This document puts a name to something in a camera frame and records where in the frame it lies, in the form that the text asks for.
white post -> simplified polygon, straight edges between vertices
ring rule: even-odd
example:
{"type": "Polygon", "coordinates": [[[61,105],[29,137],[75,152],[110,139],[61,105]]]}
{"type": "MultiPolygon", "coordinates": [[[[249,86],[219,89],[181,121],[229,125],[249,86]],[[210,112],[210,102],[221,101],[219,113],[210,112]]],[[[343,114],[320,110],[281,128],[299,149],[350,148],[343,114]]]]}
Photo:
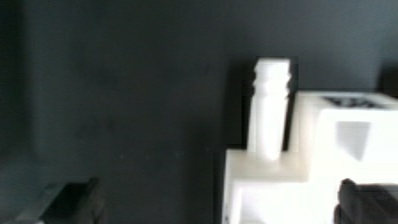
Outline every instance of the white post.
{"type": "Polygon", "coordinates": [[[290,60],[263,58],[254,70],[247,151],[263,162],[276,162],[283,150],[290,60]]]}

white plastic part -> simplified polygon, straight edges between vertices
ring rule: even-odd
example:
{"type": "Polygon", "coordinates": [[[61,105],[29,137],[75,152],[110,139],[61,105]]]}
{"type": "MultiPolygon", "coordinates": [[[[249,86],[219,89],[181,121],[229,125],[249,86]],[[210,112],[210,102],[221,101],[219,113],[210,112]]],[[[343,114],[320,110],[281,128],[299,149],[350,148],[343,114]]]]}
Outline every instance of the white plastic part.
{"type": "Polygon", "coordinates": [[[277,162],[283,151],[290,60],[263,58],[254,70],[247,151],[263,162],[277,162]]]}
{"type": "Polygon", "coordinates": [[[332,224],[341,180],[398,184],[395,133],[396,99],[379,93],[299,92],[290,149],[277,166],[228,150],[222,224],[332,224]],[[331,96],[364,97],[384,108],[338,107],[324,99],[331,96]]]}

dark gray wall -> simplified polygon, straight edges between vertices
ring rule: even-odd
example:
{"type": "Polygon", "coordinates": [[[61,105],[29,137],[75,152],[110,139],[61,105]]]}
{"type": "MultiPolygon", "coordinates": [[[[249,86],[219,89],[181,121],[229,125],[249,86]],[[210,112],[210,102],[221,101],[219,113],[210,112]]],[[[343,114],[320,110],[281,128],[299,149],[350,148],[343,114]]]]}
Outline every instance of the dark gray wall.
{"type": "Polygon", "coordinates": [[[112,223],[212,223],[222,2],[25,7],[41,183],[100,176],[112,223]]]}
{"type": "Polygon", "coordinates": [[[32,202],[38,162],[30,148],[22,4],[0,1],[0,223],[32,202]]]}
{"type": "Polygon", "coordinates": [[[25,1],[41,185],[100,176],[112,223],[212,223],[256,57],[297,58],[300,89],[372,91],[396,10],[396,0],[25,1]]]}

white peg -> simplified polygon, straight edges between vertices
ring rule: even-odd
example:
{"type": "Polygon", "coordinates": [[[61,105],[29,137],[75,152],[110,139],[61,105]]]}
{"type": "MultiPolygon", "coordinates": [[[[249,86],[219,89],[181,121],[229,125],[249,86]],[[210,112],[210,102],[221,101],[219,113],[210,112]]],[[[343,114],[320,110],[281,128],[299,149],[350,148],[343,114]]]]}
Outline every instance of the white peg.
{"type": "Polygon", "coordinates": [[[290,60],[261,58],[254,71],[247,151],[265,162],[276,162],[283,150],[290,60]]]}

black object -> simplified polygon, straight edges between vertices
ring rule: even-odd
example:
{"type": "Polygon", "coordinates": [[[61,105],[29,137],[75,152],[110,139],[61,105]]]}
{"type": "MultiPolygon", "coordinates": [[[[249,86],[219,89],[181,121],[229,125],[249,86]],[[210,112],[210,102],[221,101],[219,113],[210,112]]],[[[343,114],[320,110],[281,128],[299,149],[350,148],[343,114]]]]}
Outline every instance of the black object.
{"type": "Polygon", "coordinates": [[[373,103],[366,98],[363,97],[324,97],[329,102],[338,107],[343,108],[375,108],[375,109],[384,109],[382,105],[373,103]]]}
{"type": "Polygon", "coordinates": [[[336,224],[398,223],[398,200],[389,193],[395,189],[396,185],[357,185],[350,179],[343,180],[334,212],[336,224]]]}

